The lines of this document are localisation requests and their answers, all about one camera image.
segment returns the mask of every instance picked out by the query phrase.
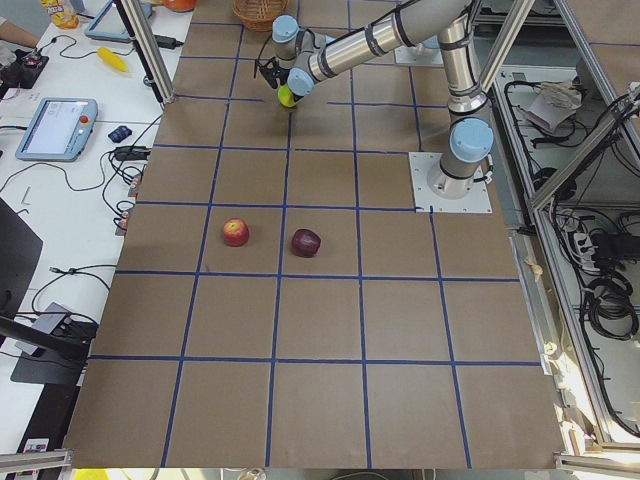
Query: black monitor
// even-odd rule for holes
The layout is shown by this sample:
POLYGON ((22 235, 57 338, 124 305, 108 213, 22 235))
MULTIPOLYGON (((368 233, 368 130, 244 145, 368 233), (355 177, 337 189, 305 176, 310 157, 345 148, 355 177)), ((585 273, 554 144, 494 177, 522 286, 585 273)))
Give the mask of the black monitor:
MULTIPOLYGON (((61 338, 14 321, 40 260, 42 240, 0 199, 0 346, 5 337, 38 347, 33 355, 22 353, 11 379, 26 383, 75 384, 89 345, 61 338)), ((83 322, 76 328, 85 338, 95 336, 95 325, 83 322)))

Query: white desk surface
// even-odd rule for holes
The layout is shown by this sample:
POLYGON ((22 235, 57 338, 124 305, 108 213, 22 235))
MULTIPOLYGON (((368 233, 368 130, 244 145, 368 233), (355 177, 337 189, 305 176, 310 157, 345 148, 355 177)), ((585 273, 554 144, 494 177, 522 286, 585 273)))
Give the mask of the white desk surface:
MULTIPOLYGON (((104 5, 104 0, 85 0, 87 15, 95 15, 104 5)), ((175 13, 164 7, 153 9, 149 23, 153 33, 166 35, 184 41, 191 21, 191 13, 175 13)), ((84 35, 89 20, 83 20, 73 30, 61 30, 50 25, 42 36, 39 45, 46 45, 57 35, 69 35, 77 44, 65 52, 65 55, 80 56, 105 46, 114 52, 126 53, 132 44, 92 40, 84 35)), ((123 57, 129 66, 129 72, 122 73, 104 63, 97 55, 80 60, 63 58, 59 52, 72 42, 68 38, 59 38, 56 43, 43 49, 50 57, 49 63, 31 90, 20 90, 15 98, 0 102, 0 115, 31 118, 44 97, 94 98, 98 102, 100 120, 129 124, 148 123, 160 115, 161 110, 150 87, 142 81, 145 76, 142 63, 136 52, 123 57)), ((161 49, 162 58, 169 75, 173 78, 180 48, 161 49)), ((5 98, 16 93, 9 90, 5 98)))
MULTIPOLYGON (((104 5, 104 0, 85 0, 87 14, 95 14, 104 5)), ((150 21, 154 33, 167 35, 183 41, 191 21, 190 13, 177 14, 164 7, 154 8, 150 21)), ((40 45, 60 34, 72 36, 78 44, 67 50, 69 55, 81 55, 99 46, 108 46, 113 51, 126 52, 130 44, 97 42, 84 36, 83 23, 78 29, 63 31, 50 25, 40 45)), ((0 125, 28 125, 29 120, 43 97, 89 97, 98 102, 98 121, 85 151, 73 163, 56 163, 63 167, 74 187, 97 185, 101 181, 100 156, 116 145, 107 134, 118 125, 126 124, 133 134, 122 144, 128 145, 152 122, 161 108, 150 88, 142 84, 144 70, 135 53, 125 57, 130 73, 121 74, 107 66, 96 55, 82 60, 65 59, 58 52, 68 44, 60 39, 47 47, 44 54, 51 57, 35 88, 21 90, 10 100, 0 102, 0 125)), ((180 49, 162 50, 162 56, 171 77, 175 74, 180 49)), ((11 97, 10 90, 6 97, 11 97)), ((153 126, 142 137, 139 144, 151 146, 157 132, 153 126)), ((29 162, 14 156, 22 131, 1 130, 0 188, 12 173, 23 169, 29 162)), ((113 170, 107 159, 103 160, 107 179, 113 170)), ((31 287, 22 304, 22 310, 31 310, 33 294, 56 275, 49 267, 62 269, 90 264, 115 264, 120 256, 122 237, 114 235, 113 212, 101 198, 102 188, 89 192, 72 192, 67 187, 62 172, 37 166, 13 179, 2 192, 4 199, 15 211, 27 209, 21 217, 43 240, 44 246, 31 287)), ((112 205, 126 199, 128 187, 117 177, 110 184, 107 199, 112 205)), ((96 269, 111 283, 113 268, 96 269)), ((107 291, 97 280, 89 277, 68 277, 48 288, 38 298, 38 308, 45 308, 55 301, 72 311, 84 313, 100 320, 107 291)), ((14 341, 7 340, 0 351, 19 355, 14 341)), ((28 385, 10 381, 16 360, 0 355, 0 454, 15 453, 24 435, 25 428, 42 392, 42 385, 28 385)))

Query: wicker basket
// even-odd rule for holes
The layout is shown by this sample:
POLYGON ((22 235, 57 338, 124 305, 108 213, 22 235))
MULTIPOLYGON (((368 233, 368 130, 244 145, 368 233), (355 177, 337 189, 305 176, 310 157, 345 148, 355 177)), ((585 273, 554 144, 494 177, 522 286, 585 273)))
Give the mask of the wicker basket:
POLYGON ((268 32, 273 21, 287 8, 287 2, 288 0, 233 0, 233 13, 249 30, 268 32))

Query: white mounting plate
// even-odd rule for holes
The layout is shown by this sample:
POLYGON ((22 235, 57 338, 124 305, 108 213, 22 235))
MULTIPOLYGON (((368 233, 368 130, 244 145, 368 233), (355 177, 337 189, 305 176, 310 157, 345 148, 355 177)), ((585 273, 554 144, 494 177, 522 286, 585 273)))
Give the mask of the white mounting plate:
MULTIPOLYGON (((469 193, 459 200, 449 200, 437 195, 427 185, 427 173, 433 165, 440 161, 441 153, 409 152, 409 166, 411 167, 411 183, 413 184, 413 200, 416 212, 429 213, 492 213, 491 201, 484 182, 474 183, 469 193)), ((482 176, 478 168, 476 176, 482 176)))
POLYGON ((442 53, 440 50, 424 49, 423 53, 416 54, 415 49, 398 47, 394 50, 396 64, 413 65, 416 67, 442 67, 442 53))

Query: tablet device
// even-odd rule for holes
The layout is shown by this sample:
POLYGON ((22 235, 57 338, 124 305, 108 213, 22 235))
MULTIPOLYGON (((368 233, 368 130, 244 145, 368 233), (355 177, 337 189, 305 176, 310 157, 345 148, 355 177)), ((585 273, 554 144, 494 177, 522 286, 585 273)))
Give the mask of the tablet device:
POLYGON ((43 98, 16 151, 20 160, 72 162, 82 152, 98 116, 89 98, 43 98))
MULTIPOLYGON (((149 18, 152 13, 150 3, 141 3, 144 14, 149 18)), ((118 9, 112 0, 109 0, 100 13, 96 15, 91 24, 85 29, 84 34, 95 40, 129 43, 129 33, 122 23, 118 9)))

